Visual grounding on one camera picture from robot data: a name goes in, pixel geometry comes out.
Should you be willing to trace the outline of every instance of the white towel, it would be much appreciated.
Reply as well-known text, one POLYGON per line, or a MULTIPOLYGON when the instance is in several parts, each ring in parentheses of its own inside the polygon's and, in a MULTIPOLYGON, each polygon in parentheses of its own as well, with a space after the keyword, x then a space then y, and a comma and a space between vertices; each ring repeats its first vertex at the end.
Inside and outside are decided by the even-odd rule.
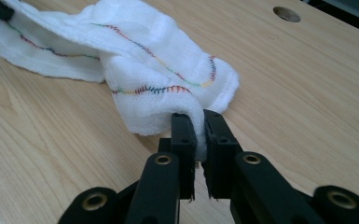
POLYGON ((196 159, 206 159, 202 109, 226 110, 238 75, 172 18, 140 0, 101 0, 77 15, 2 2, 15 14, 0 21, 1 57, 43 76, 106 80, 132 133, 161 133, 172 113, 187 114, 199 141, 196 159))

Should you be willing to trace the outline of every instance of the screw hole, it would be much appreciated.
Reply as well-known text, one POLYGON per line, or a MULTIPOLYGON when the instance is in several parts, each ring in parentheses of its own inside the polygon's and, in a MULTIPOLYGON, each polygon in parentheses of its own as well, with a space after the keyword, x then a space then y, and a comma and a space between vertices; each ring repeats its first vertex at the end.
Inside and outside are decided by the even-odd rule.
POLYGON ((255 155, 245 155, 243 160, 251 164, 259 164, 261 162, 260 158, 255 155))
POLYGON ((169 156, 158 156, 155 159, 155 163, 157 163, 158 165, 166 165, 169 164, 173 159, 171 159, 171 157, 169 156))
POLYGON ((331 190, 327 192, 327 198, 330 202, 342 208, 353 209, 357 206, 357 203, 353 198, 340 191, 331 190))
POLYGON ((142 224, 159 224, 159 220, 156 217, 144 217, 142 224))
POLYGON ((226 137, 220 137, 220 142, 221 143, 227 143, 227 142, 229 142, 229 139, 226 138, 226 137))
POLYGON ((275 15, 277 15, 279 18, 285 21, 290 21, 290 22, 301 21, 301 18, 298 16, 298 14, 292 9, 286 7, 275 7, 272 9, 272 11, 275 13, 275 15))
POLYGON ((107 202, 107 196, 101 192, 92 193, 83 201, 82 206, 86 211, 95 211, 103 207, 107 202))
POLYGON ((189 143, 190 141, 189 141, 188 139, 184 138, 184 139, 180 140, 180 142, 187 144, 187 143, 189 143))
POLYGON ((307 221, 307 219, 305 219, 304 217, 301 217, 301 216, 295 216, 292 218, 291 221, 293 224, 308 224, 309 223, 307 221))

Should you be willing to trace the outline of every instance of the metal grommet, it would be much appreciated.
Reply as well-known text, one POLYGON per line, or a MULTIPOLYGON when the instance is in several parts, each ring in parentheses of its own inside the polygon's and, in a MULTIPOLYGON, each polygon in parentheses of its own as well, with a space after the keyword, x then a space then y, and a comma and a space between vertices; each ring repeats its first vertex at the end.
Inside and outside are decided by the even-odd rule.
POLYGON ((327 198, 330 200, 330 202, 342 208, 353 209, 357 206, 357 203, 353 198, 340 191, 328 191, 327 198))
POLYGON ((171 163, 171 161, 173 161, 173 159, 169 156, 158 156, 155 158, 155 163, 158 165, 166 165, 171 163))
POLYGON ((107 196, 101 192, 89 194, 83 201, 82 207, 86 211, 95 211, 103 207, 107 202, 107 196))
POLYGON ((251 164, 259 164, 261 162, 260 158, 255 155, 244 155, 243 160, 251 164))

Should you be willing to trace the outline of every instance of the gauze cloth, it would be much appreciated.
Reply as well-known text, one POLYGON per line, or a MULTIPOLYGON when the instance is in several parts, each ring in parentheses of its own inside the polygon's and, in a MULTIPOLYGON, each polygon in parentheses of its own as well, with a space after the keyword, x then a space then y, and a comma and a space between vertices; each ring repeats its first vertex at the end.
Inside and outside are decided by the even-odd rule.
POLYGON ((18 0, 0 21, 0 56, 47 77, 106 80, 132 133, 150 135, 187 114, 206 159, 203 109, 222 113, 239 86, 232 67, 202 51, 169 16, 140 0, 101 0, 79 14, 18 0))

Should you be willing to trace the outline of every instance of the wood grain surface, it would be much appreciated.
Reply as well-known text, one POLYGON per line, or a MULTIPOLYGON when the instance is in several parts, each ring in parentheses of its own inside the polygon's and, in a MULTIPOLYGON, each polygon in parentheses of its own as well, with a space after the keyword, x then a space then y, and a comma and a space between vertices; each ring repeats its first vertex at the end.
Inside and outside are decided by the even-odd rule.
MULTIPOLYGON (((72 14, 96 3, 27 2, 72 14)), ((305 193, 337 185, 359 194, 359 30, 297 0, 146 2, 239 72, 224 116, 243 149, 305 193)), ((0 58, 0 223, 57 223, 80 192, 126 188, 161 136, 129 133, 105 83, 41 77, 0 58)), ((209 200, 199 169, 180 223, 233 223, 228 204, 209 200)))

